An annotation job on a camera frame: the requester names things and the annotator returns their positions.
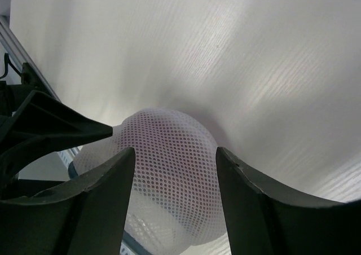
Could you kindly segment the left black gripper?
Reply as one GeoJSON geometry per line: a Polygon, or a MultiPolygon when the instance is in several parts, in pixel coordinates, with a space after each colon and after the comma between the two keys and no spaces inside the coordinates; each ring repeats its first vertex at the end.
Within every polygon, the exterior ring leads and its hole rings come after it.
{"type": "Polygon", "coordinates": [[[1,156],[43,156],[108,138],[113,133],[112,127],[35,90],[16,110],[10,86],[1,81],[0,88],[1,116],[8,117],[1,125],[1,156]]]}

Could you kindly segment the white mesh laundry bag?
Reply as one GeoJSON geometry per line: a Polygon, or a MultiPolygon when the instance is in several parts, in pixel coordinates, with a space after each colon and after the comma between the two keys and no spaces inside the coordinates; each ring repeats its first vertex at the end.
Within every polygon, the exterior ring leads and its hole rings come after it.
{"type": "Polygon", "coordinates": [[[113,128],[109,138],[84,145],[72,175],[135,150],[125,234],[151,254],[180,254],[226,233],[215,161],[217,143],[191,116],[147,108],[113,128]]]}

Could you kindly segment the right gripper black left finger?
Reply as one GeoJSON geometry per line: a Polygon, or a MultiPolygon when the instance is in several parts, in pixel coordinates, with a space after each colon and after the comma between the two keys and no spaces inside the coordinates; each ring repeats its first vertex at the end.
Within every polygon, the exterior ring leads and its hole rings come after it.
{"type": "Polygon", "coordinates": [[[66,182],[16,181],[1,200],[1,253],[119,254],[134,168],[127,148],[66,182]]]}

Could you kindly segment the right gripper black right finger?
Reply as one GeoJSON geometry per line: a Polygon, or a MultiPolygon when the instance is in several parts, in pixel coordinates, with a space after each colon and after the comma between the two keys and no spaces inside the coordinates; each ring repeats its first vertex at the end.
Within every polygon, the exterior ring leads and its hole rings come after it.
{"type": "Polygon", "coordinates": [[[360,201],[298,191],[223,147],[216,164],[232,254],[360,253],[360,201]]]}

